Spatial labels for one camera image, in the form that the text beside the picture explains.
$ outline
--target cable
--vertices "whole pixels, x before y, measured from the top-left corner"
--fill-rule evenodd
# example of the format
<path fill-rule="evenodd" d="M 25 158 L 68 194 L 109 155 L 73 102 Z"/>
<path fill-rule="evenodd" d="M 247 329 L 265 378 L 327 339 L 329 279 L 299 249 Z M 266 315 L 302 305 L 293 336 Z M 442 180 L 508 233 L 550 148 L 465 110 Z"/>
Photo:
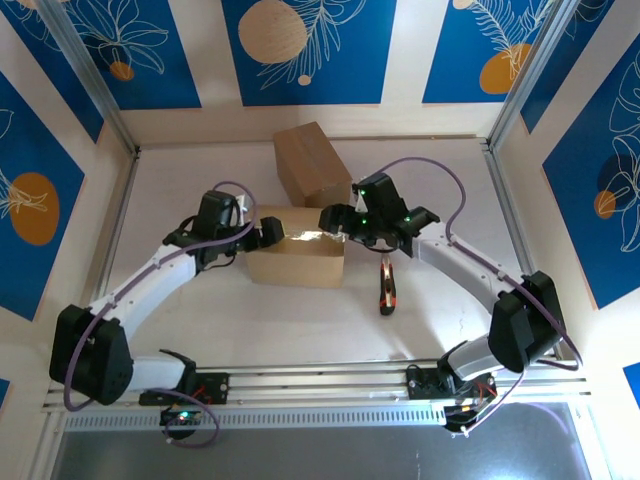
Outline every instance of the cable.
<path fill-rule="evenodd" d="M 372 252 L 375 252 L 375 253 L 393 253 L 396 250 L 398 250 L 397 248 L 389 248 L 388 250 L 383 250 L 381 248 L 367 247 L 366 245 L 364 246 L 364 248 L 366 248 L 367 250 L 370 250 Z"/>
<path fill-rule="evenodd" d="M 163 433 L 164 436 L 167 437 L 167 442 L 170 443 L 171 445 L 175 445 L 176 447 L 180 447 L 180 448 L 205 448 L 208 447 L 209 445 L 213 444 L 213 442 L 215 442 L 218 438 L 218 434 L 220 433 L 220 422 L 218 421 L 218 417 L 216 417 L 216 415 L 213 413 L 213 411 L 211 410 L 211 408 L 209 408 L 209 406 L 205 405 L 204 403 L 202 403 L 200 400 L 189 396 L 185 393 L 181 393 L 181 392 L 176 392 L 174 390 L 166 390 L 164 388 L 153 388 L 151 389 L 152 392 L 156 392 L 156 393 L 161 393 L 163 395 L 171 395 L 173 397 L 177 397 L 177 398 L 181 398 L 183 400 L 186 400 L 194 405 L 196 405 L 197 407 L 200 407 L 202 409 L 202 411 L 204 413 L 206 413 L 207 415 L 209 415 L 209 417 L 211 418 L 211 420 L 213 420 L 213 423 L 216 426 L 216 431 L 213 433 L 213 435 L 208 439 L 205 440 L 204 442 L 201 443 L 184 443 L 184 442 L 177 442 L 175 441 L 173 438 L 171 438 L 169 436 L 169 423 L 167 423 L 167 425 L 165 425 Z"/>
<path fill-rule="evenodd" d="M 225 185 L 230 185 L 230 186 L 234 186 L 242 189 L 247 194 L 247 196 L 251 199 L 251 203 L 254 206 L 254 209 L 257 209 L 257 202 L 255 197 L 253 196 L 253 193 L 251 193 L 251 191 L 247 187 L 245 187 L 244 185 L 238 182 L 233 182 L 233 181 L 219 182 L 213 187 L 213 189 L 217 190 L 218 188 Z M 69 360 L 69 366 L 67 367 L 67 373 L 64 379 L 64 391 L 63 391 L 64 406 L 67 410 L 69 410 L 70 412 L 77 412 L 82 410 L 84 407 L 86 407 L 87 405 L 93 402 L 93 400 L 89 399 L 81 403 L 80 405 L 72 404 L 71 403 L 71 382 L 73 380 L 73 374 L 76 371 L 76 366 L 78 365 L 78 359 L 80 358 L 80 353 L 82 352 L 84 345 L 87 343 L 87 340 L 91 335 L 91 332 L 93 331 L 93 329 L 96 327 L 98 322 L 100 322 L 100 320 L 102 320 L 102 318 L 107 314 L 107 312 L 109 312 L 109 310 L 114 308 L 118 304 L 118 302 L 122 300 L 122 298 L 125 295 L 127 295 L 131 290 L 133 290 L 133 288 L 135 288 L 151 272 L 160 268 L 165 263 L 170 262 L 171 260 L 179 257 L 180 255 L 191 252 L 193 250 L 197 250 L 199 248 L 217 247 L 219 245 L 226 245 L 228 243 L 235 242 L 236 240 L 239 240 L 240 238 L 244 237 L 247 233 L 249 233 L 253 229 L 253 227 L 256 224 L 257 217 L 258 215 L 256 211 L 253 215 L 253 218 L 247 224 L 247 226 L 244 229 L 242 229 L 242 231 L 240 231 L 236 235 L 232 235 L 229 238 L 223 238 L 220 240 L 210 240 L 207 242 L 190 245 L 188 247 L 172 252 L 169 255 L 161 258 L 159 260 L 158 266 L 156 266 L 155 264 L 149 265 L 147 268 L 141 271 L 138 275 L 136 275 L 129 283 L 127 283 L 117 294 L 114 295 L 112 303 L 108 302 L 105 304 L 104 307 L 102 307 L 102 309 L 96 314 L 93 320 L 91 320 L 91 322 L 89 323 L 89 325 L 87 326 L 83 334 L 80 336 L 80 340 L 78 340 L 76 348 L 73 351 L 73 354 L 71 355 L 71 359 Z"/>
<path fill-rule="evenodd" d="M 463 254 L 465 254 L 472 260 L 475 260 L 477 263 L 479 263 L 480 265 L 488 269 L 490 272 L 492 272 L 494 275 L 496 276 L 499 275 L 501 273 L 501 270 L 498 267 L 494 266 L 491 262 L 485 260 L 480 255 L 477 255 L 475 252 L 472 252 L 471 250 L 466 248 L 464 245 L 459 244 L 453 237 L 453 233 L 451 232 L 451 226 L 453 225 L 453 222 L 456 220 L 456 218 L 458 218 L 458 215 L 460 215 L 460 213 L 462 212 L 462 210 L 464 209 L 467 203 L 467 191 L 464 188 L 464 185 L 462 184 L 460 177 L 458 177 L 458 175 L 456 175 L 456 173 L 453 170 L 451 170 L 445 164 L 437 160 L 432 160 L 430 158 L 404 157 L 389 163 L 388 165 L 382 167 L 380 170 L 378 170 L 375 173 L 382 173 L 387 169 L 393 167 L 394 165 L 397 165 L 398 163 L 410 162 L 410 161 L 425 162 L 431 165 L 435 165 L 436 167 L 439 167 L 440 169 L 448 173 L 449 176 L 456 182 L 456 184 L 458 185 L 458 189 L 460 190 L 461 200 L 460 200 L 460 205 L 458 206 L 456 211 L 453 213 L 453 215 L 451 215 L 451 218 L 449 218 L 449 220 L 445 224 L 445 235 L 447 237 L 447 240 L 455 248 L 460 250 Z M 561 363 L 554 362 L 551 360 L 539 360 L 538 362 L 544 365 L 550 365 L 550 366 L 561 368 L 564 370 L 577 371 L 582 366 L 582 356 L 578 351 L 578 347 L 576 347 L 576 345 L 573 343 L 569 335 L 567 335 L 567 332 L 564 329 L 564 327 L 560 325 L 560 323 L 553 317 L 551 312 L 549 312 L 546 309 L 546 307 L 542 305 L 542 303 L 540 303 L 540 301 L 538 301 L 538 299 L 535 296 L 533 296 L 533 294 L 531 294 L 531 292 L 529 292 L 526 288 L 520 285 L 520 283 L 515 281 L 509 275 L 504 275 L 503 279 L 509 285 L 515 288 L 522 296 L 524 296 L 527 299 L 527 301 L 529 301 L 542 314 L 542 316 L 544 316 L 544 318 L 549 322 L 549 324 L 553 327 L 553 329 L 562 337 L 565 343 L 569 346 L 569 348 L 571 349 L 571 351 L 573 352 L 576 358 L 576 365 L 563 365 Z"/>
<path fill-rule="evenodd" d="M 487 418 L 489 418 L 491 415 L 496 413 L 496 410 L 498 410 L 498 408 L 500 408 L 500 405 L 502 405 L 507 400 L 507 398 L 509 398 L 509 396 L 511 396 L 511 394 L 514 392 L 514 390 L 520 386 L 520 384 L 524 380 L 524 376 L 525 376 L 526 373 L 527 373 L 527 371 L 523 370 L 522 373 L 520 374 L 520 378 L 518 378 L 518 380 L 516 380 L 516 383 L 514 383 L 511 386 L 511 388 L 507 391 L 507 393 L 505 393 L 502 396 L 502 398 L 500 400 L 498 400 L 498 403 L 496 403 L 495 406 L 493 408 L 491 408 L 491 410 L 487 411 L 487 413 L 485 413 L 479 420 L 476 421 L 476 423 L 474 423 L 469 428 L 467 428 L 466 431 L 463 432 L 463 433 L 465 435 L 469 435 L 476 428 L 478 428 L 480 425 L 482 425 L 487 420 Z M 478 414 L 478 416 L 482 415 L 484 413 L 484 411 L 485 410 L 481 411 Z"/>

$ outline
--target wall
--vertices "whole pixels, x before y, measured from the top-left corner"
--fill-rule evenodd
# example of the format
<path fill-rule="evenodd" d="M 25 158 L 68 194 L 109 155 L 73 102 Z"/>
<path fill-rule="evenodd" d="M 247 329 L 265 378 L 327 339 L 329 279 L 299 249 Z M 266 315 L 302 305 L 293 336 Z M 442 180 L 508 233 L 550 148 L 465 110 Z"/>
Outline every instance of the wall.
<path fill-rule="evenodd" d="M 0 419 L 0 464 L 2 477 L 13 479 L 27 478 L 44 422 L 39 412 L 49 385 L 49 349 L 57 315 L 68 303 L 87 300 L 85 285 L 99 270 L 103 253 L 97 247 L 106 243 L 104 234 L 113 223 L 129 158 L 107 126 L 94 144 L 2 15 L 0 71 L 84 173 L 35 318 L 29 321 L 0 308 L 0 378 L 11 382 Z M 28 276 L 30 268 L 26 264 L 21 275 Z M 2 281 L 6 289 L 8 279 Z"/>
<path fill-rule="evenodd" d="M 582 350 L 615 478 L 637 478 L 638 472 L 633 447 L 640 410 L 622 368 L 640 360 L 640 290 L 596 308 L 542 164 L 639 33 L 637 1 L 616 0 L 533 132 L 517 121 L 498 149 L 534 263 L 554 278 L 568 330 Z M 638 255 L 629 255 L 629 265 L 636 265 Z"/>
<path fill-rule="evenodd" d="M 127 111 L 142 145 L 269 140 L 318 121 L 330 137 L 486 135 L 501 103 L 423 105 L 447 0 L 399 0 L 380 105 L 243 107 L 220 1 L 170 0 L 202 110 Z"/>
<path fill-rule="evenodd" d="M 70 72 L 24 3 L 0 10 L 63 92 Z M 553 2 L 61 5 L 137 143 L 151 146 L 269 140 L 309 121 L 330 137 L 485 136 Z M 93 133 L 95 113 L 78 113 Z"/>

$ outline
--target floral wall print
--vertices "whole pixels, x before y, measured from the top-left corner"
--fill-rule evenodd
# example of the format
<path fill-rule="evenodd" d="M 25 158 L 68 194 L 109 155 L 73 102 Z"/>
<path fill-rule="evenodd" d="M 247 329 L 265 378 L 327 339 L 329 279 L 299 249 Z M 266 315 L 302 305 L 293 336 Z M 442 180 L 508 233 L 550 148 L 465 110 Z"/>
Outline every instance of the floral wall print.
<path fill-rule="evenodd" d="M 31 0 L 0 0 L 0 10 L 4 16 L 82 124 L 87 135 L 97 142 L 104 124 L 102 115 L 59 51 L 34 7 Z"/>
<path fill-rule="evenodd" d="M 598 307 L 640 287 L 640 36 L 544 172 Z"/>
<path fill-rule="evenodd" d="M 0 308 L 33 320 L 84 174 L 0 74 Z"/>
<path fill-rule="evenodd" d="M 47 47 L 43 56 L 64 61 L 30 1 L 2 3 L 23 40 L 30 37 Z M 65 0 L 62 6 L 121 109 L 201 106 L 168 0 Z"/>
<path fill-rule="evenodd" d="M 424 103 L 501 102 L 554 0 L 451 0 Z"/>
<path fill-rule="evenodd" d="M 245 106 L 380 103 L 395 0 L 222 0 Z"/>
<path fill-rule="evenodd" d="M 529 133 L 555 97 L 615 0 L 581 0 L 520 114 Z"/>

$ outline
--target black bracket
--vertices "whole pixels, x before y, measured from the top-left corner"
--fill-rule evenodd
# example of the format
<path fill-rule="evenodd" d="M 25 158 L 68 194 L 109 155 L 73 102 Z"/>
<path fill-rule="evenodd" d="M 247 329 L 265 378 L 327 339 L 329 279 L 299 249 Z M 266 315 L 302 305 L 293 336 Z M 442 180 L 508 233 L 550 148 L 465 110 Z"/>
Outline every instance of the black bracket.
<path fill-rule="evenodd" d="M 490 373 L 479 375 L 473 379 L 472 383 L 467 382 L 467 387 L 461 388 L 458 393 L 452 395 L 451 390 L 440 380 L 437 368 L 420 368 L 417 365 L 409 365 L 406 374 L 409 400 L 446 400 L 453 397 L 456 399 L 478 398 L 480 387 L 476 382 L 487 384 L 492 381 Z"/>
<path fill-rule="evenodd" d="M 196 373 L 193 382 L 190 382 L 191 391 L 182 392 L 187 395 L 196 394 L 196 399 L 205 405 L 226 405 L 229 394 L 228 373 Z M 156 392 L 144 392 L 140 395 L 138 403 L 143 407 L 166 407 L 171 405 L 192 405 L 192 403 L 172 395 L 163 395 Z"/>

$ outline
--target orange circle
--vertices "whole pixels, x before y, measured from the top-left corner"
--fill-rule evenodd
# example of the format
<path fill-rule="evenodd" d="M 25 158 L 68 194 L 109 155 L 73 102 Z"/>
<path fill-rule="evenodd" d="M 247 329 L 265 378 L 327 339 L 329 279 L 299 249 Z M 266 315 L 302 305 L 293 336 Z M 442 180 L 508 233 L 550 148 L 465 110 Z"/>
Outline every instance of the orange circle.
<path fill-rule="evenodd" d="M 23 173 L 13 181 L 12 187 L 18 190 L 9 193 L 12 199 L 17 200 L 9 211 L 13 229 L 31 245 L 46 245 L 55 235 L 60 219 L 55 187 L 39 173 Z"/>
<path fill-rule="evenodd" d="M 480 88 L 492 95 L 509 93 L 530 50 L 531 45 L 521 43 L 491 57 L 480 73 Z"/>
<path fill-rule="evenodd" d="M 113 62 L 111 66 L 109 66 L 109 71 L 111 72 L 111 75 L 121 82 L 133 80 L 133 68 L 124 62 Z"/>
<path fill-rule="evenodd" d="M 611 218 L 611 215 L 616 212 L 616 196 L 609 190 L 603 190 L 596 195 L 593 208 L 596 209 L 596 214 L 600 218 L 604 220 Z"/>

